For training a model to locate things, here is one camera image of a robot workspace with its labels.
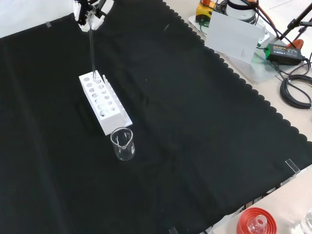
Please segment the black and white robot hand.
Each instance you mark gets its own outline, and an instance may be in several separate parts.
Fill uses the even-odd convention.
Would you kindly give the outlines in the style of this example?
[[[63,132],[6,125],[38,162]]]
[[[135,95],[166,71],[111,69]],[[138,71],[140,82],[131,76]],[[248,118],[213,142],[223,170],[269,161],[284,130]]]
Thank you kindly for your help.
[[[97,30],[114,6],[114,0],[74,0],[73,13],[75,21],[83,32]]]

